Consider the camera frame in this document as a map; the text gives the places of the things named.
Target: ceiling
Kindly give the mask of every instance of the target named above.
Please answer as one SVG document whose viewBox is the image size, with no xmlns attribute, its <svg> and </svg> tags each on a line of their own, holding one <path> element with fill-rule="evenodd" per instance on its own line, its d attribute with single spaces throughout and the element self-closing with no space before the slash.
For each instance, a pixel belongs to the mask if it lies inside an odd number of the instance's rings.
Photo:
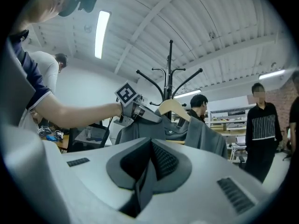
<svg viewBox="0 0 299 224">
<path fill-rule="evenodd" d="M 112 13 L 101 60 L 94 57 L 100 10 Z M 294 52 L 283 22 L 266 0 L 98 0 L 90 14 L 75 11 L 34 24 L 28 44 L 132 81 L 140 70 L 163 85 L 162 72 L 151 69 L 166 67 L 170 39 L 172 68 L 186 68 L 175 73 L 174 87 L 199 68 L 204 71 L 178 93 L 287 69 Z"/>
</svg>

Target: gray fabric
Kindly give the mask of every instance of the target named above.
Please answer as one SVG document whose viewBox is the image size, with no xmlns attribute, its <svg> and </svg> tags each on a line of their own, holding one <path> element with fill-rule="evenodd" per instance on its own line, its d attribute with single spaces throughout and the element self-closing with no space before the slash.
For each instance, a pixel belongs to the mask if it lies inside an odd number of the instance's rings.
<svg viewBox="0 0 299 224">
<path fill-rule="evenodd" d="M 153 123 L 138 118 L 133 124 L 121 130 L 120 143 L 145 137 L 159 140 L 185 141 L 186 146 L 228 158 L 226 142 L 223 136 L 194 117 L 191 117 L 190 122 L 185 122 L 183 127 L 171 123 L 164 115 L 160 123 Z"/>
</svg>

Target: ceiling light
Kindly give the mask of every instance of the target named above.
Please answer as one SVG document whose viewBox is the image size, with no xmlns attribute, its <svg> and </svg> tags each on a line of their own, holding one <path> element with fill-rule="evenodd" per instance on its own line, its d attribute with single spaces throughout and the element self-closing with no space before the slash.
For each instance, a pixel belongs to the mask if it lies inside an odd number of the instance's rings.
<svg viewBox="0 0 299 224">
<path fill-rule="evenodd" d="M 191 92 L 188 92 L 188 93 L 185 93 L 185 94 L 176 95 L 174 98 L 181 98 L 181 97 L 184 97 L 184 96 L 194 95 L 194 94 L 197 94 L 197 93 L 201 93 L 201 90 L 196 90 L 196 91 L 191 91 Z"/>
<path fill-rule="evenodd" d="M 273 76 L 279 76 L 281 74 L 284 74 L 284 72 L 285 72 L 285 70 L 277 70 L 275 72 L 270 72 L 267 74 L 260 75 L 258 77 L 258 79 L 261 80 L 261 79 L 266 79 L 266 78 L 273 77 Z"/>
<path fill-rule="evenodd" d="M 98 24 L 97 24 L 97 31 L 95 34 L 95 46 L 94 46 L 94 56 L 99 59 L 102 59 L 103 42 L 104 42 L 105 31 L 107 28 L 109 17 L 110 17 L 109 12 L 100 11 Z"/>
</svg>

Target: wooden hanger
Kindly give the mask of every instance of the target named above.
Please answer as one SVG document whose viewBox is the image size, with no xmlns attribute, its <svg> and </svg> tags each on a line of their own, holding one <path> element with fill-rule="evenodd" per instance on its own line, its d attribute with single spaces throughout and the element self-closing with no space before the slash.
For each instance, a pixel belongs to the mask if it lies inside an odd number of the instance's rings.
<svg viewBox="0 0 299 224">
<path fill-rule="evenodd" d="M 163 101 L 162 104 L 159 106 L 158 110 L 161 115 L 164 115 L 172 111 L 188 122 L 190 122 L 191 119 L 190 115 L 186 113 L 182 105 L 175 99 L 168 99 L 166 101 Z"/>
</svg>

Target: black metal coat stand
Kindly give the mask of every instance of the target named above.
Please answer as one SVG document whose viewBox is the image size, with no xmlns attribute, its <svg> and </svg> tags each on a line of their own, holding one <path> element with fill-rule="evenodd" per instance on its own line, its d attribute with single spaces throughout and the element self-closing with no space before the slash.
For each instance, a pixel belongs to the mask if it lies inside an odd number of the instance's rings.
<svg viewBox="0 0 299 224">
<path fill-rule="evenodd" d="M 162 97 L 162 102 L 168 99 L 173 99 L 173 97 L 175 96 L 175 94 L 177 93 L 177 91 L 183 86 L 185 85 L 187 82 L 189 82 L 191 79 L 193 79 L 194 77 L 196 77 L 199 73 L 202 72 L 202 69 L 200 68 L 198 71 L 196 71 L 193 75 L 191 75 L 188 79 L 186 79 L 182 84 L 180 84 L 178 86 L 178 88 L 172 92 L 172 78 L 173 78 L 173 74 L 175 71 L 177 70 L 183 70 L 185 71 L 185 68 L 178 68 L 178 69 L 174 69 L 171 70 L 171 57 L 172 57 L 172 44 L 173 44 L 173 40 L 169 41 L 170 43 L 170 48 L 169 48 L 169 55 L 167 56 L 167 69 L 166 71 L 161 69 L 161 68 L 152 68 L 152 70 L 160 70 L 163 72 L 164 74 L 164 91 L 161 90 L 161 88 L 157 85 L 156 82 L 154 82 L 152 79 L 148 78 L 145 74 L 143 74 L 142 72 L 140 72 L 140 70 L 137 70 L 136 73 L 141 75 L 142 77 L 144 77 L 145 79 L 147 79 L 149 82 L 151 82 L 154 86 L 157 87 L 157 89 L 159 90 L 161 97 Z M 168 114 L 166 114 L 166 116 L 171 119 L 171 112 L 169 112 Z"/>
</svg>

